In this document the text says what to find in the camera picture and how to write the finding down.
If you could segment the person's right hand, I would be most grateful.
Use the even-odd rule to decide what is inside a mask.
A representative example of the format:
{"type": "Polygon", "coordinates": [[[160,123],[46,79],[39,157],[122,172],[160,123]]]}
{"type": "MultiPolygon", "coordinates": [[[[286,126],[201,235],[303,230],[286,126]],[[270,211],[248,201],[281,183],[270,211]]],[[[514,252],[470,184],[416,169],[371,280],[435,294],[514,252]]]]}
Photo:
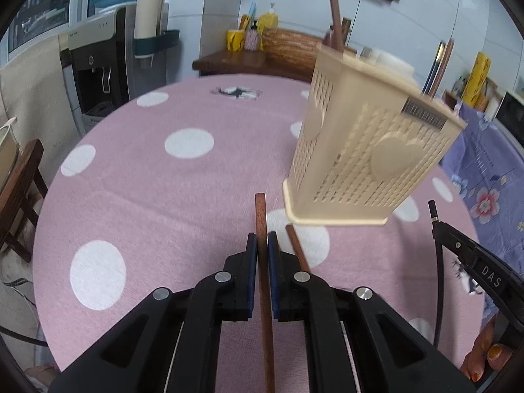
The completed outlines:
{"type": "Polygon", "coordinates": [[[494,371],[499,371],[513,355],[512,349],[495,343],[496,320],[497,315],[493,316],[480,331],[472,350],[465,356],[460,367],[463,375],[472,382],[477,382],[483,376],[487,365],[494,371]]]}

